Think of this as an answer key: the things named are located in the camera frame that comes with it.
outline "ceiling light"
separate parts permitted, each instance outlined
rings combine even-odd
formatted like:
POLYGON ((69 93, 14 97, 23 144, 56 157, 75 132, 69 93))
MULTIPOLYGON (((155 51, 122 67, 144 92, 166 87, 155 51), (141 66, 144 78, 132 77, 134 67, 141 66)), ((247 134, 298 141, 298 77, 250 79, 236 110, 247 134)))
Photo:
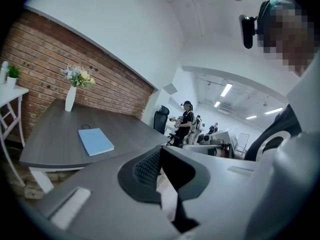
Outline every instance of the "ceiling light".
POLYGON ((253 119, 253 118, 256 118, 256 117, 257 117, 256 115, 253 115, 253 116, 247 117, 246 119, 253 119))
POLYGON ((269 115, 269 114, 273 114, 273 113, 279 112, 279 111, 281 111, 281 110, 283 110, 282 107, 280 107, 280 108, 278 108, 278 109, 275 109, 275 110, 272 110, 272 111, 269 111, 269 112, 266 112, 265 114, 266 114, 266 115, 269 115))
POLYGON ((224 90, 223 90, 223 92, 221 93, 221 96, 222 97, 226 96, 227 93, 230 91, 231 87, 232 87, 232 84, 231 83, 227 83, 225 88, 224 88, 224 90))

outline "floor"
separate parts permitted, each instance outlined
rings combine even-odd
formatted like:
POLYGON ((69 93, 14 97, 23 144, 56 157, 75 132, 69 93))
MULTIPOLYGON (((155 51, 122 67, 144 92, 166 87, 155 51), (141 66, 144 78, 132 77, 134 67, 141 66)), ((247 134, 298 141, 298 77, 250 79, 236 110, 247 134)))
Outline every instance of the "floor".
MULTIPOLYGON (((0 153, 0 167, 5 174, 5 177, 12 187, 16 197, 29 205, 36 207, 37 202, 44 196, 44 192, 38 186, 36 180, 29 172, 28 168, 19 164, 20 149, 7 147, 10 158, 15 169, 25 183, 25 187, 21 186, 19 181, 13 174, 5 156, 0 153)), ((63 181, 71 177, 77 171, 49 172, 47 173, 53 186, 57 187, 63 181)), ((161 169, 161 175, 157 179, 156 190, 161 193, 162 210, 170 221, 175 219, 175 211, 177 207, 178 194, 168 180, 166 174, 161 169)))

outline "office chair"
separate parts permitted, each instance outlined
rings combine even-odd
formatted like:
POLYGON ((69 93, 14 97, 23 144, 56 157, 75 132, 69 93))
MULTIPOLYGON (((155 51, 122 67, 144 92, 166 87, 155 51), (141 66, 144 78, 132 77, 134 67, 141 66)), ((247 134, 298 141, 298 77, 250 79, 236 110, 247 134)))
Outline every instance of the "office chair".
POLYGON ((161 134, 165 134, 169 114, 170 110, 165 106, 161 106, 160 110, 154 113, 153 129, 161 134))

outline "flower bouquet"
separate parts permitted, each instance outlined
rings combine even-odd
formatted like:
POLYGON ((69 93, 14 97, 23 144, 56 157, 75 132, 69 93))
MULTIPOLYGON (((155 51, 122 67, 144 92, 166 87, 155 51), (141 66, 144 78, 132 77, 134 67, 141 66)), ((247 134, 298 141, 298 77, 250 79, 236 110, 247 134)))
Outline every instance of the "flower bouquet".
POLYGON ((63 70, 63 73, 71 84, 65 99, 65 111, 70 112, 75 102, 77 87, 87 88, 94 85, 96 82, 88 72, 80 66, 68 65, 66 69, 63 70))

